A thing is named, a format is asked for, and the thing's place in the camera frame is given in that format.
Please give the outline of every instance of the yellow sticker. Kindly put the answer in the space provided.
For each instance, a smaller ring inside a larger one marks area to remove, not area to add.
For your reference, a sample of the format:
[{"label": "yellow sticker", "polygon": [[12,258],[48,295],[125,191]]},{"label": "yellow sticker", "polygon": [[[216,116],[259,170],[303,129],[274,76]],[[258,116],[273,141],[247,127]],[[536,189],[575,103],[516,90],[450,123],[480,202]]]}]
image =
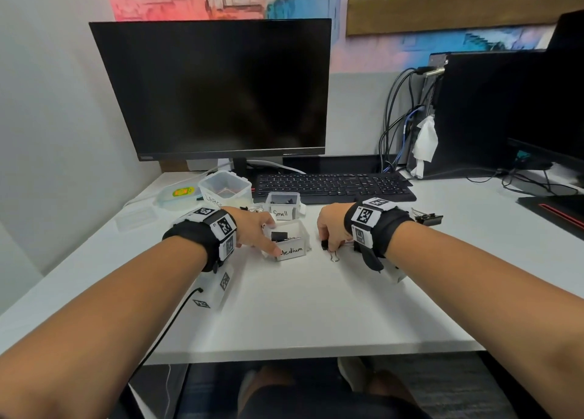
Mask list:
[{"label": "yellow sticker", "polygon": [[172,192],[174,197],[185,196],[194,193],[194,187],[177,188]]}]

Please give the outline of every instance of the shoe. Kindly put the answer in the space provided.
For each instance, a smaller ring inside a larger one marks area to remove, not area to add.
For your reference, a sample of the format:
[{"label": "shoe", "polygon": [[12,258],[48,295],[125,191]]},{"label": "shoe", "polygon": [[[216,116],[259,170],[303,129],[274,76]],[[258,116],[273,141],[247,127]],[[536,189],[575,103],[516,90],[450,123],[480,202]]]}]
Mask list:
[{"label": "shoe", "polygon": [[355,393],[363,393],[371,380],[373,372],[365,367],[357,356],[337,358],[341,376],[349,383]]},{"label": "shoe", "polygon": [[241,381],[241,385],[239,386],[239,393],[237,395],[237,411],[241,411],[241,408],[243,406],[244,394],[248,390],[256,374],[258,374],[258,372],[255,370],[250,370],[247,373],[245,373],[244,379]]}]

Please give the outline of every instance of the white cable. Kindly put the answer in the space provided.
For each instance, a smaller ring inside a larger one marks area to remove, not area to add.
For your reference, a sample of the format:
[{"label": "white cable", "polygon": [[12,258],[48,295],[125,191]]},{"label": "white cable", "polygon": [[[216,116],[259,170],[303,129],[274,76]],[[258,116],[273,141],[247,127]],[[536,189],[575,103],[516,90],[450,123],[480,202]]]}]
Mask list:
[{"label": "white cable", "polygon": [[166,409],[164,410],[164,418],[166,419],[166,415],[168,414],[168,408],[170,408],[171,406],[171,393],[169,393],[168,391],[168,379],[170,379],[171,377],[171,364],[167,364],[168,365],[168,374],[166,375]]},{"label": "white cable", "polygon": [[296,170],[295,168],[292,168],[292,167],[287,167],[287,166],[285,166],[285,165],[278,164],[278,163],[275,163],[275,162],[272,162],[272,161],[265,161],[265,160],[263,160],[263,159],[248,159],[248,163],[250,163],[250,164],[251,164],[251,163],[255,163],[255,164],[257,164],[257,165],[273,165],[273,166],[275,166],[275,167],[280,167],[280,168],[283,168],[283,169],[285,169],[285,170],[291,170],[291,171],[295,171],[296,173],[300,173],[300,174],[303,174],[303,175],[305,175],[305,174],[306,174],[306,173],[305,173],[305,172],[303,172],[302,170]]},{"label": "white cable", "polygon": [[[210,172],[212,172],[212,171],[213,171],[213,170],[215,170],[216,168],[226,167],[226,166],[228,166],[228,165],[231,165],[231,162],[226,162],[226,163],[224,163],[224,164],[221,164],[221,165],[218,165],[218,166],[216,166],[216,167],[209,168],[209,170],[208,170],[208,171],[206,171],[206,172],[200,173],[200,174],[198,174],[198,175],[194,175],[194,176],[193,176],[193,179],[195,179],[195,178],[199,178],[199,177],[201,177],[201,176],[204,176],[204,175],[206,175],[207,173],[210,173]],[[188,181],[188,179],[181,179],[181,180],[179,180],[179,181],[173,182],[172,184],[168,184],[166,187],[170,187],[170,186],[172,186],[172,185],[177,185],[177,184],[180,184],[181,182],[185,182],[185,181]],[[126,205],[134,204],[134,203],[136,203],[136,202],[142,202],[142,201],[146,201],[146,199],[155,198],[156,196],[158,196],[158,194],[159,194],[159,193],[160,193],[160,192],[158,191],[158,192],[156,192],[156,193],[154,193],[154,194],[151,194],[151,195],[148,195],[148,196],[143,196],[142,198],[137,198],[137,197],[136,197],[136,198],[132,199],[131,201],[128,201],[128,202],[126,202],[126,203],[125,203],[123,206],[121,206],[121,207],[122,207],[122,208],[125,208],[125,207],[126,207]]]}]

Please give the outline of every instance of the red stripe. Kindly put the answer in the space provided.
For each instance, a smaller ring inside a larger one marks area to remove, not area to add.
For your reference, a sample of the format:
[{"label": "red stripe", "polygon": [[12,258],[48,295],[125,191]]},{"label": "red stripe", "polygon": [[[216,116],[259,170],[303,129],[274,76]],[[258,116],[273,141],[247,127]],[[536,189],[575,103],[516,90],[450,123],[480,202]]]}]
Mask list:
[{"label": "red stripe", "polygon": [[562,219],[567,220],[568,222],[571,222],[572,224],[574,224],[575,226],[580,227],[582,230],[584,230],[584,222],[575,219],[572,216],[569,216],[563,212],[561,212],[560,210],[551,207],[550,205],[547,204],[538,204],[540,207],[542,207],[545,210],[548,210],[549,212],[552,212],[554,215],[561,217]]}]

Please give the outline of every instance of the colorful painting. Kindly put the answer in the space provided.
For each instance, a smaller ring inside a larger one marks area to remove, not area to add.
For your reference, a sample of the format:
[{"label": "colorful painting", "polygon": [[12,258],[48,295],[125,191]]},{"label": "colorful painting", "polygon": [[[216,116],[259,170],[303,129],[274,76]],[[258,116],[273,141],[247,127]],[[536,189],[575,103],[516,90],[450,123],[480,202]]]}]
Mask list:
[{"label": "colorful painting", "polygon": [[110,0],[117,21],[332,18],[331,72],[399,71],[435,52],[533,49],[549,26],[407,33],[347,38],[347,0]]}]

